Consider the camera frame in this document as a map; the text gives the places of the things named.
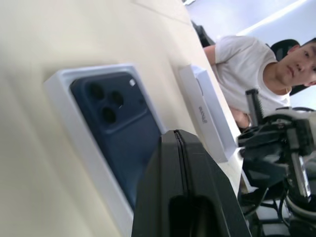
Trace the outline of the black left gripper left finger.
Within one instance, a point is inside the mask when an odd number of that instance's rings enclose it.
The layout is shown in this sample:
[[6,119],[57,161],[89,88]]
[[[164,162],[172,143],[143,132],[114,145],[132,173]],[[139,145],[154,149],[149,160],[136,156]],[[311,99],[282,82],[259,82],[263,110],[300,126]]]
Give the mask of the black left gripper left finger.
[[171,130],[162,135],[137,190],[131,237],[190,237],[192,183],[186,139]]

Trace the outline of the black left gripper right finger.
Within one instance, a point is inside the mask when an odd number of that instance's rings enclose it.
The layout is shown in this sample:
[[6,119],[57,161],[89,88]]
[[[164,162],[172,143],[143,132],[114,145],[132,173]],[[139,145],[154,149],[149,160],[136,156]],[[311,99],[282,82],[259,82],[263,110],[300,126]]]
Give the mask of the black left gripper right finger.
[[191,209],[189,237],[252,237],[226,175],[199,139],[175,130]]

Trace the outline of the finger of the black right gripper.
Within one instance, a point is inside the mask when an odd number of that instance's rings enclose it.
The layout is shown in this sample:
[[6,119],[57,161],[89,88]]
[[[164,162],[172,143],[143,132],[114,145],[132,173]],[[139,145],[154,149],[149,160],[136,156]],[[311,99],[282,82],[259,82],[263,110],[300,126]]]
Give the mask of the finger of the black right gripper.
[[264,122],[264,114],[259,100],[259,91],[257,89],[250,89],[245,92],[247,104],[249,108],[249,116],[253,126],[261,126]]

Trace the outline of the dark blue smartphone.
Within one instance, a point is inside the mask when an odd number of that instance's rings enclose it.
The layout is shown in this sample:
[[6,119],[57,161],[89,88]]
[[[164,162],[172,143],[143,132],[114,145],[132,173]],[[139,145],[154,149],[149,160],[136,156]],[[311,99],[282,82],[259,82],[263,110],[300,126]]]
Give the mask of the dark blue smartphone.
[[116,72],[70,85],[82,116],[131,208],[137,185],[161,136],[132,74]]

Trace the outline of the white phone box lid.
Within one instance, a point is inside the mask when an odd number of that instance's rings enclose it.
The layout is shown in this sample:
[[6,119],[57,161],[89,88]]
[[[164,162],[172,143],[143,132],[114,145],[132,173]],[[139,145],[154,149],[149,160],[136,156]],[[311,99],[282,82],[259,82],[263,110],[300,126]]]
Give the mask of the white phone box lid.
[[188,65],[179,70],[205,149],[217,163],[228,162],[237,145],[207,70]]

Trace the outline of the white phone box base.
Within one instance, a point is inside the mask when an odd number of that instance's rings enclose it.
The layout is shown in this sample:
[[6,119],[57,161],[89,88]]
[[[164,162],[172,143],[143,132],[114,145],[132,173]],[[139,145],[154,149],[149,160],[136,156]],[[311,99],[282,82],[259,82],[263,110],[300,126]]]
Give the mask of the white phone box base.
[[102,201],[109,208],[120,234],[123,237],[131,237],[134,209],[131,208],[111,168],[104,159],[70,90],[71,83],[76,79],[116,72],[132,74],[139,84],[161,135],[166,133],[166,127],[162,123],[138,72],[131,64],[59,70],[44,83],[44,87],[72,143],[75,145],[88,175],[92,179]]

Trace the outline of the person in white t-shirt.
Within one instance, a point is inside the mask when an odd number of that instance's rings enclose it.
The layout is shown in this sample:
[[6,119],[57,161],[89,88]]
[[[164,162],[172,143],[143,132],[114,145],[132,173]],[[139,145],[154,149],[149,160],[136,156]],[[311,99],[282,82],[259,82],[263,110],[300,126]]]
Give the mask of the person in white t-shirt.
[[289,107],[296,86],[316,85],[316,38],[276,59],[265,43],[250,36],[226,36],[203,49],[239,128],[251,125],[245,92],[256,88],[263,111]]

